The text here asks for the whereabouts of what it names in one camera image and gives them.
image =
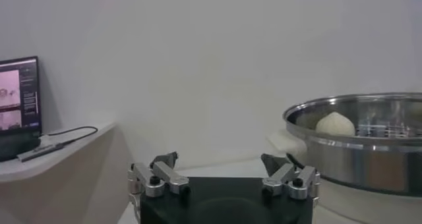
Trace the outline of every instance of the screw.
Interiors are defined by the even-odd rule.
[[[294,187],[302,187],[303,185],[303,180],[300,178],[296,178],[293,180],[293,186]]]
[[[160,178],[159,177],[157,177],[157,176],[152,176],[152,177],[150,177],[150,184],[151,185],[158,185],[158,184],[160,184]]]

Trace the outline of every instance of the monitor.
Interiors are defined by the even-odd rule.
[[[38,58],[0,61],[0,136],[41,130]]]

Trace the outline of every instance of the white countertop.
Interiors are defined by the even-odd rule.
[[[267,177],[260,159],[242,161],[212,167],[201,167],[178,171],[180,175],[196,177]],[[129,203],[118,224],[137,224],[133,205]],[[317,206],[314,210],[314,224],[358,224]]]
[[[97,139],[101,135],[111,130],[114,127],[114,123],[103,123],[94,126],[98,128],[97,133],[83,138],[81,140],[78,140],[76,142],[73,142],[62,150],[51,152],[47,155],[37,157],[36,159],[32,159],[24,163],[19,161],[18,159],[0,163],[0,182],[11,182],[22,179],[28,179],[30,177],[39,175],[47,171],[54,165],[57,165],[64,159],[68,158],[70,155],[79,151],[83,147],[87,146],[89,143],[95,141],[95,139]],[[68,134],[52,136],[51,141],[64,142],[66,140],[81,136],[83,134],[86,134],[86,132],[84,132],[83,130],[70,132]]]

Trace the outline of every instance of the stainless steel pot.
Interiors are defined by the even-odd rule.
[[[319,133],[336,111],[356,136]],[[308,165],[338,184],[387,194],[422,196],[422,94],[387,93],[321,98],[290,107],[287,130],[305,141]]]

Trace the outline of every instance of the white wall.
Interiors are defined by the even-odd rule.
[[[260,154],[293,103],[418,89],[414,3],[0,0],[0,58],[42,59],[47,129],[116,117],[136,160],[207,164]]]

